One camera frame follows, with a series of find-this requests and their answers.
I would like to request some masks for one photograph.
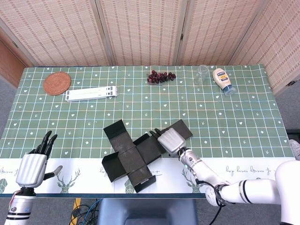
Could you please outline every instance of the unfolded box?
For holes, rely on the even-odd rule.
[[[174,128],[185,139],[193,135],[182,120],[168,128]],[[107,126],[104,132],[115,150],[115,153],[105,156],[102,160],[111,182],[128,175],[138,193],[156,181],[155,175],[152,175],[147,167],[165,153],[164,147],[156,138],[144,134],[133,142],[122,120]]]

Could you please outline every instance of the blue cable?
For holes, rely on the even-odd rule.
[[[82,225],[84,225],[84,223],[86,222],[86,218],[88,217],[88,214],[89,214],[90,211],[92,210],[93,206],[94,206],[95,204],[97,204],[98,202],[100,202],[101,200],[102,200],[102,199],[100,198],[99,200],[97,200],[96,202],[94,202],[94,204],[92,204],[92,206],[89,208],[87,214],[86,214],[85,217],[84,217],[84,221],[83,221]]]

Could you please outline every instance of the grapes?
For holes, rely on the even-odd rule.
[[[151,74],[148,75],[147,77],[147,82],[150,83],[150,84],[153,84],[153,83],[163,83],[163,82],[166,82],[168,80],[171,80],[173,81],[174,79],[176,78],[176,75],[175,74],[172,74],[172,72],[164,72],[164,73],[160,73],[155,70],[152,70],[151,71]]]

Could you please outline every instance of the glass cup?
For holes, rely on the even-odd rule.
[[[194,85],[203,85],[205,78],[209,76],[209,69],[206,65],[200,65],[197,74],[194,76]]]

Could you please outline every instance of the bottle label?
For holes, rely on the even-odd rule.
[[[219,78],[221,81],[226,81],[226,80],[228,80],[227,74],[226,74],[225,72],[223,72],[223,71],[217,73],[217,76],[218,76],[218,78]]]

